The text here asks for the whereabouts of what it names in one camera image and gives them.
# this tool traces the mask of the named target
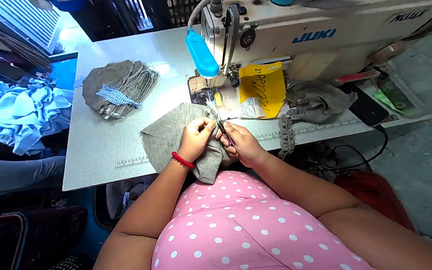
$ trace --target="blue checkered fabric strip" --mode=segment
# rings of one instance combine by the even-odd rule
[[[136,109],[141,107],[141,102],[135,102],[124,95],[120,90],[107,86],[106,84],[103,84],[103,87],[101,90],[99,90],[99,92],[96,93],[96,95],[104,98],[106,101],[109,101],[114,105],[132,104],[136,107]]]

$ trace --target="pink polka dot shirt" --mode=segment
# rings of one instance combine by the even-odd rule
[[[153,270],[373,269],[303,208],[264,182],[221,171],[179,197],[154,248]]]

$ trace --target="woman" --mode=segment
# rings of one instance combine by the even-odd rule
[[[231,157],[264,180],[221,171],[178,198],[188,167],[172,159],[104,243],[94,269],[432,269],[432,244],[342,188],[267,153],[225,122]],[[178,155],[192,163],[215,127],[197,118]]]

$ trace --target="sewing machine lamp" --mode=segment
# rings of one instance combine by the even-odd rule
[[[199,74],[205,78],[213,78],[219,73],[219,65],[208,49],[205,40],[193,29],[188,29],[186,46],[191,54]]]

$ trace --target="white table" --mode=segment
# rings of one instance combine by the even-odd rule
[[[63,191],[97,186],[113,181],[155,173],[143,149],[142,129],[182,102],[190,102],[188,78],[195,65],[185,45],[186,28],[139,34],[85,44],[78,48],[68,151]],[[141,60],[159,71],[160,77],[143,102],[126,118],[104,120],[86,105],[82,80],[96,67],[123,60]],[[397,126],[431,118],[400,119],[383,126]],[[280,148],[277,120],[241,120],[230,122],[248,128],[266,150]],[[305,144],[372,130],[349,111],[337,124],[316,126],[299,123],[296,143]]]

